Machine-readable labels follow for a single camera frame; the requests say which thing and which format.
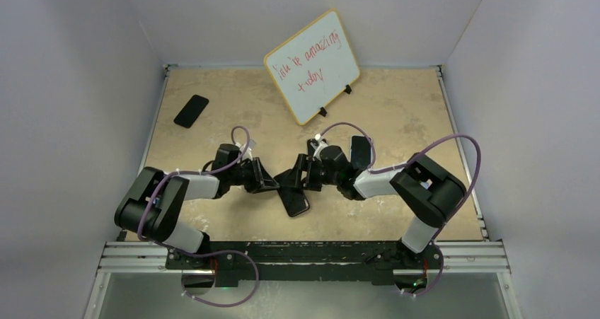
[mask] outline floor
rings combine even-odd
[[[374,139],[376,168],[405,161],[452,133],[434,69],[362,69],[352,89],[351,95],[342,94],[327,106],[327,117],[317,115],[299,126],[263,68],[174,69],[146,166],[165,171],[200,169],[214,158],[219,144],[231,141],[230,130],[238,124],[250,130],[258,144],[253,155],[260,157],[270,175],[291,168],[298,153],[305,152],[306,140],[334,122],[353,122]],[[194,94],[210,103],[185,129],[173,118]],[[348,156],[353,134],[352,128],[341,126],[328,132],[326,139]],[[236,136],[243,142],[243,134]],[[456,142],[442,144],[429,156],[468,184]],[[311,210],[293,219],[276,192],[249,195],[240,187],[218,200],[186,202],[180,219],[208,232],[212,240],[397,240],[413,217],[397,196],[350,201],[332,186],[306,194]],[[439,236],[439,240],[481,239],[472,199]]]

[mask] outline smartphone screen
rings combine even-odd
[[[279,198],[282,200],[283,207],[287,215],[293,218],[308,211],[311,208],[311,204],[308,203],[308,199],[301,188],[287,186],[286,182],[291,171],[291,169],[288,169],[276,175],[274,179],[279,184],[277,194],[279,194]]]
[[[190,128],[207,105],[207,98],[203,98],[200,95],[194,95],[185,106],[183,106],[183,109],[175,116],[173,121],[181,127]]]
[[[371,163],[371,144],[366,137],[354,135],[350,139],[350,163],[356,169],[367,169]]]

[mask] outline purple cable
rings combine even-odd
[[[186,296],[189,296],[192,300],[196,300],[199,301],[201,303],[205,303],[207,305],[210,306],[214,306],[214,307],[221,307],[221,308],[227,308],[227,307],[234,307],[237,305],[241,305],[242,303],[245,303],[246,301],[248,301],[248,299],[252,298],[252,296],[254,295],[254,293],[256,292],[256,290],[258,289],[258,284],[259,284],[259,280],[258,280],[258,267],[256,266],[256,262],[254,262],[254,260],[252,260],[251,257],[249,257],[247,254],[240,252],[239,250],[220,250],[218,252],[212,252],[212,253],[207,253],[207,254],[191,254],[188,252],[183,252],[182,250],[177,250],[178,252],[185,254],[189,257],[214,257],[215,255],[221,255],[221,254],[237,254],[237,255],[241,255],[244,258],[246,258],[250,264],[252,265],[252,268],[254,268],[254,275],[256,276],[256,278],[254,279],[254,287],[252,288],[252,291],[250,291],[250,293],[242,300],[237,301],[235,303],[213,303],[212,301],[208,301],[208,300],[204,300],[202,298],[198,298],[197,296],[194,296],[190,293],[188,293],[185,290],[185,285],[184,285],[184,279],[181,279],[181,287],[183,288],[183,291],[185,293]]]
[[[373,146],[373,140],[371,140],[371,137],[369,137],[369,135],[367,135],[367,133],[365,133],[364,130],[360,129],[360,127],[358,127],[357,125],[352,124],[350,122],[336,122],[336,123],[330,125],[329,127],[325,128],[325,130],[323,130],[321,132],[321,136],[325,135],[326,132],[329,132],[329,129],[332,129],[333,127],[341,126],[341,125],[351,126],[352,128],[359,131],[363,137],[367,138],[367,141],[369,142],[369,145],[371,146],[371,152],[373,153],[373,157],[371,158],[371,163],[369,163],[369,165],[367,166],[367,169],[369,169],[370,167],[373,167],[373,165],[375,164],[375,146]]]
[[[146,204],[146,209],[144,210],[144,213],[142,214],[142,217],[139,220],[139,224],[137,226],[137,238],[140,241],[147,241],[147,239],[144,238],[142,235],[143,230],[144,230],[144,224],[146,223],[146,218],[148,217],[148,213],[150,213],[150,209],[152,208],[152,204],[154,203],[154,200],[156,200],[156,197],[158,196],[159,192],[163,189],[164,185],[167,183],[167,181],[169,181],[169,179],[171,179],[175,175],[212,175],[212,174],[217,174],[217,173],[220,173],[224,170],[227,170],[227,169],[233,167],[239,160],[241,160],[243,158],[244,154],[246,154],[246,151],[248,150],[248,144],[250,143],[250,132],[244,126],[235,126],[234,128],[231,129],[231,140],[232,141],[233,141],[233,132],[235,132],[236,129],[242,129],[246,133],[246,145],[244,146],[244,148],[240,152],[240,155],[238,155],[238,158],[235,161],[232,161],[229,164],[227,164],[219,169],[211,170],[209,172],[199,172],[198,170],[182,170],[182,171],[177,170],[177,171],[171,172],[163,177],[163,179],[158,183],[156,188],[154,188],[154,191],[152,192],[152,195],[150,196],[150,199],[148,200],[148,203]],[[158,244],[162,247],[165,247],[165,248],[173,248],[173,247],[171,247],[169,245],[165,245],[163,243],[156,243],[156,244]],[[234,306],[240,305],[242,303],[245,303],[248,299],[250,299],[254,295],[254,293],[258,289],[258,285],[259,285],[258,267],[256,266],[256,263],[254,262],[254,260],[252,260],[252,258],[249,257],[247,254],[244,254],[237,250],[220,250],[217,252],[212,252],[212,253],[207,253],[207,254],[194,254],[194,253],[185,252],[184,250],[179,250],[179,249],[176,249],[176,250],[183,255],[187,255],[189,257],[198,257],[198,258],[213,257],[215,255],[232,254],[233,253],[233,254],[241,255],[244,258],[248,259],[248,261],[254,268],[254,272],[256,274],[256,282],[255,282],[254,288],[252,289],[250,294],[248,294],[248,296],[245,297],[244,299],[242,299],[236,303],[225,303],[225,304],[213,303],[211,301],[200,299],[196,296],[189,294],[188,292],[185,292],[187,294],[187,296],[189,296],[190,298],[192,298],[196,301],[205,303],[207,305],[215,306],[215,307],[234,307]]]
[[[321,132],[321,136],[323,136],[329,129],[338,126],[338,125],[342,125],[345,124],[347,126],[351,126],[353,128],[355,128],[356,130],[358,130],[364,137],[367,138],[367,141],[369,141],[369,144],[371,145],[371,151],[373,153],[373,158],[371,160],[371,163],[367,166],[367,169],[369,169],[370,167],[372,167],[375,164],[375,147],[373,146],[373,141],[371,140],[371,138],[367,135],[367,133],[365,133],[362,129],[360,129],[357,125],[354,125],[352,123],[349,122],[337,122],[334,123],[332,125],[330,125],[329,127],[325,128],[325,130],[323,130]],[[428,151],[432,150],[433,148],[437,147],[438,145],[450,140],[450,139],[458,139],[458,138],[463,138],[463,139],[467,139],[469,141],[471,141],[471,143],[473,144],[473,146],[475,147],[475,152],[477,154],[477,157],[475,159],[475,172],[473,172],[473,178],[471,179],[471,183],[468,187],[468,189],[466,190],[465,196],[464,198],[458,203],[457,207],[455,208],[454,211],[452,211],[450,213],[450,215],[448,216],[448,220],[451,219],[454,214],[456,214],[456,212],[459,211],[459,209],[463,206],[463,204],[467,201],[467,199],[470,197],[471,193],[473,192],[473,188],[475,187],[475,183],[477,182],[477,178],[479,177],[479,170],[481,168],[481,148],[479,147],[479,143],[471,136],[471,135],[467,135],[467,134],[462,134],[462,133],[458,133],[458,134],[452,134],[452,135],[448,135],[446,137],[442,137],[441,139],[434,141],[432,144],[430,144],[429,146],[425,147],[422,151],[420,151],[419,153],[417,153],[417,155],[415,155],[413,158],[411,158],[410,160],[406,161],[405,163],[402,163],[400,165],[397,166],[390,166],[390,167],[386,167],[386,168],[382,168],[382,169],[378,169],[378,170],[370,170],[369,172],[372,174],[381,174],[381,173],[387,173],[389,171],[392,170],[398,170],[401,168],[404,168],[406,166],[409,166],[411,164],[413,164],[416,160],[419,160],[420,158],[422,158]],[[431,244],[436,248],[439,256],[440,256],[440,269],[439,272],[437,274],[437,276],[435,277],[435,279],[433,280],[433,282],[430,284],[429,287],[427,287],[423,292],[416,294],[417,296],[421,296],[423,294],[426,294],[427,292],[429,292],[429,290],[431,290],[431,288],[433,288],[433,286],[435,286],[435,284],[437,284],[437,282],[439,281],[439,279],[442,277],[442,270],[444,268],[444,255],[442,254],[442,250],[439,249],[439,247],[434,243],[434,239],[437,238],[437,236],[439,235],[440,232],[442,232],[443,226],[441,228],[439,228],[437,230],[437,232],[435,232],[435,234],[433,235]]]
[[[425,295],[427,292],[431,291],[433,289],[433,287],[435,286],[435,284],[437,284],[437,282],[441,279],[441,277],[442,277],[442,270],[444,269],[444,255],[442,254],[442,250],[439,249],[439,246],[436,245],[433,242],[433,240],[429,244],[433,245],[433,247],[437,251],[437,254],[439,255],[439,272],[437,272],[437,275],[435,276],[435,279],[433,279],[433,281],[431,282],[431,284],[428,285],[428,287],[425,287],[425,290],[423,290],[423,292],[420,292],[420,293],[410,293],[410,292],[407,292],[407,293],[404,293],[404,294],[410,294],[410,296],[422,296],[422,295]]]

